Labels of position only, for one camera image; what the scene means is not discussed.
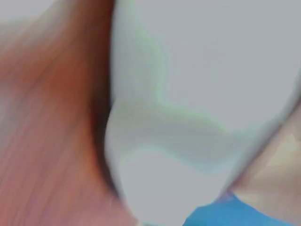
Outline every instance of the blue cloth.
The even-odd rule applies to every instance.
[[[230,201],[197,208],[184,226],[291,226],[263,215],[232,196]]]

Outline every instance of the skin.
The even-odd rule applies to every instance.
[[[258,211],[301,225],[301,105],[232,187]]]

